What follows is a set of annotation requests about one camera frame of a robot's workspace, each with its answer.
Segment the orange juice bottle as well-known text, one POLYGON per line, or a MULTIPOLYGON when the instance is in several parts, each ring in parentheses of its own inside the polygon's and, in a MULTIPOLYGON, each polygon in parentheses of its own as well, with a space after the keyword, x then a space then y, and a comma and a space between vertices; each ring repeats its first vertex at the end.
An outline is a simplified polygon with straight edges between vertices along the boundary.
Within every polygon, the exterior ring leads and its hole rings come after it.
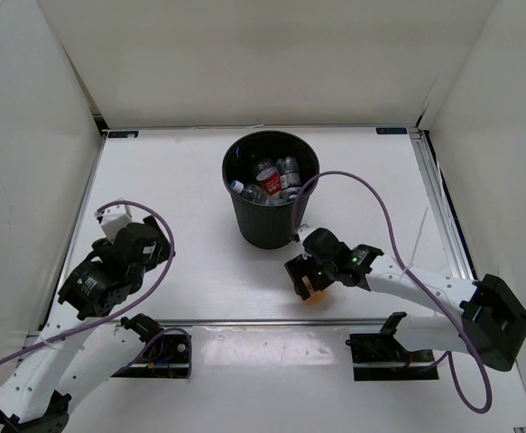
POLYGON ((325 300, 327 293, 324 290, 315 290, 309 281, 304 281, 304 290, 300 296, 304 302, 312 305, 325 300))

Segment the clear bottle blue label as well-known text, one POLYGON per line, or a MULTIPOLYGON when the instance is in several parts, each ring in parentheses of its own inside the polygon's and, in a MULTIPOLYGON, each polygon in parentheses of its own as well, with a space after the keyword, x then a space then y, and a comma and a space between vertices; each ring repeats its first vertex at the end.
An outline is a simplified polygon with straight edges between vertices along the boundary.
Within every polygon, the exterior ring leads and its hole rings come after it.
POLYGON ((241 198, 247 200, 248 202, 261 206, 266 206, 268 204, 266 193, 258 185, 244 184, 239 180, 233 180, 230 183, 230 188, 241 198))

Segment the clear bottle black cap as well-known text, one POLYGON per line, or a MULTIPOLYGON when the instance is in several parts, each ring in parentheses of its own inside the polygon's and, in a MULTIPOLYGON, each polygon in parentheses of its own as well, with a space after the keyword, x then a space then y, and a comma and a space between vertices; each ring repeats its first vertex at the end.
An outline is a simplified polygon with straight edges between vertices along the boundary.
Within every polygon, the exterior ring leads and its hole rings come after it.
POLYGON ((276 169, 279 173, 281 198, 283 200, 295 199, 302 187, 300 166, 297 159, 291 156, 278 159, 276 169))

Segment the clear bottle red label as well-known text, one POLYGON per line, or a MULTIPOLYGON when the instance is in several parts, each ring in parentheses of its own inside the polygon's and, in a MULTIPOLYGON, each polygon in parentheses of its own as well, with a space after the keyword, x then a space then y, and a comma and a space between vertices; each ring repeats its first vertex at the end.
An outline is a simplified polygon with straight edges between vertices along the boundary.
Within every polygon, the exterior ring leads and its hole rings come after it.
POLYGON ((273 160, 265 158, 256 162, 252 168, 259 185, 271 196, 281 192, 280 174, 273 160))

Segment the clear unlabelled plastic bottle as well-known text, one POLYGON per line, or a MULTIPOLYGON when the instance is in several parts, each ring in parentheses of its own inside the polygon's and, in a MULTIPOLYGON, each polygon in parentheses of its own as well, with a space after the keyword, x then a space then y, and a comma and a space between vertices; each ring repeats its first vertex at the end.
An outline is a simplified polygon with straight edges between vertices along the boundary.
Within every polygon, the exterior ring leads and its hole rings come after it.
POLYGON ((268 192, 263 193, 263 206, 279 206, 292 202, 298 195, 297 190, 282 190, 275 195, 268 192))

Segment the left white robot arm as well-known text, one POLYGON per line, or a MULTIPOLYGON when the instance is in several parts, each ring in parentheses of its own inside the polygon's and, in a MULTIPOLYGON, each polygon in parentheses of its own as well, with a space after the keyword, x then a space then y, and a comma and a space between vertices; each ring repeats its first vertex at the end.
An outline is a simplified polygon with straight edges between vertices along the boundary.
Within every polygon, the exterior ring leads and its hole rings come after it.
POLYGON ((123 304, 147 272, 169 266, 170 232, 154 216, 99 222, 104 237, 64 281, 36 342, 17 354, 21 363, 0 386, 5 432, 60 432, 100 384, 161 354, 164 328, 143 313, 129 318, 123 304))

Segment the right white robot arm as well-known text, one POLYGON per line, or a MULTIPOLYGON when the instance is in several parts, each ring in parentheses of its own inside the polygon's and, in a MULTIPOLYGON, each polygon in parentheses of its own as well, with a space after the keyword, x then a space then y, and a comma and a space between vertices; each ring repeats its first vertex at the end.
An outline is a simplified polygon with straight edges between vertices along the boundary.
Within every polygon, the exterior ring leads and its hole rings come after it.
POLYGON ((339 282, 435 311, 433 318, 391 314, 367 338, 373 359, 383 355, 398 361, 419 350, 476 351, 483 365, 499 372, 512 369, 526 338, 526 308, 500 277, 486 274, 474 281, 403 270, 382 250, 366 244, 349 248, 326 228, 304 226, 298 238, 302 252, 284 267, 301 299, 339 282))

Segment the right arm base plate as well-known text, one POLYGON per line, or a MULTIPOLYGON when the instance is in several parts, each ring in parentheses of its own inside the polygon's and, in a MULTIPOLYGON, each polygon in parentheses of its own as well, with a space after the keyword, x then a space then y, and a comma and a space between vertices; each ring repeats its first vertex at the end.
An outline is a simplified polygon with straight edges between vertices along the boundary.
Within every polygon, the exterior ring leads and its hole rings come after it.
POLYGON ((405 312, 392 313, 376 330, 354 328, 345 341, 350 349, 355 382, 438 380, 438 361, 432 350, 410 352, 395 338, 405 312))

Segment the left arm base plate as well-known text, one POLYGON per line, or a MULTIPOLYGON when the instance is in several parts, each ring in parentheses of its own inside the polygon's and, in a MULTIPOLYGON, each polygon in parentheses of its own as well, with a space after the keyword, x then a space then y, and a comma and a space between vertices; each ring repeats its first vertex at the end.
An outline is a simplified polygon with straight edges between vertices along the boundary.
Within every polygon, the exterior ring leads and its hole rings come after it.
POLYGON ((122 317, 120 325, 134 331, 143 344, 133 361, 113 374, 114 378, 188 379, 192 372, 191 334, 182 327, 163 327, 137 314, 122 317))

